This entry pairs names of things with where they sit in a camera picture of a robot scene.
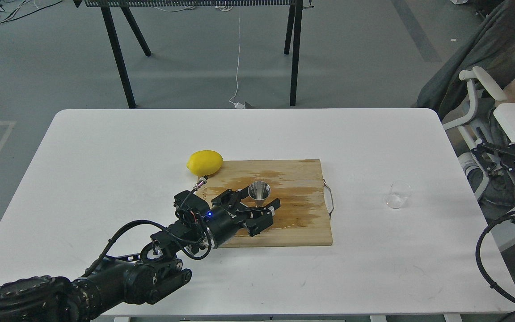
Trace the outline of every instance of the white table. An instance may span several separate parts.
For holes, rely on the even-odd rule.
[[[515,103],[498,105],[494,110],[494,117],[510,141],[515,142]],[[501,251],[515,244],[515,225],[510,222],[496,226],[493,234]]]
[[[170,224],[190,188],[191,153],[226,160],[321,159],[333,190],[333,246],[218,249],[190,261],[188,285],[156,305],[110,316],[283,317],[509,312],[474,247],[484,217],[438,117],[417,109],[64,110],[51,123],[0,223],[0,284],[34,275],[74,279],[121,225]],[[413,188],[389,209],[392,181]],[[135,228],[110,254],[139,251]],[[484,265],[515,286],[492,237]]]

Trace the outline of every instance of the lemon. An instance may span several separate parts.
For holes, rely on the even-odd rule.
[[[223,162],[224,159],[220,153],[205,149],[190,155],[190,159],[188,160],[188,163],[186,163],[186,167],[190,169],[190,172],[194,175],[203,177],[204,175],[216,173]]]

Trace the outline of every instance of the glass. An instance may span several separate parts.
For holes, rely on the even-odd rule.
[[[413,190],[404,181],[395,181],[391,185],[388,195],[384,196],[384,203],[392,209],[399,209],[405,205]]]

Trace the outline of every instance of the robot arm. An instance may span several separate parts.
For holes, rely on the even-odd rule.
[[[174,224],[167,228],[148,220],[126,224],[82,277],[71,282],[46,275],[0,286],[0,322],[87,322],[121,302],[155,304],[190,282],[192,271],[182,267],[176,253],[182,250],[192,259],[203,259],[241,228],[255,236],[273,224],[279,199],[264,207],[247,207],[241,203],[248,196],[246,187],[223,192],[212,200],[210,209],[194,195],[206,179],[192,191],[174,196],[178,217]],[[106,255],[118,237],[141,224],[160,231],[151,235],[152,242],[140,254]],[[201,250],[205,253],[196,257]]]

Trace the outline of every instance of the stainless steel jigger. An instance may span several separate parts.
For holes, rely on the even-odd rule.
[[[270,185],[263,181],[255,181],[248,187],[248,194],[253,200],[255,200],[256,207],[261,207],[263,205],[263,201],[270,196],[270,193]]]

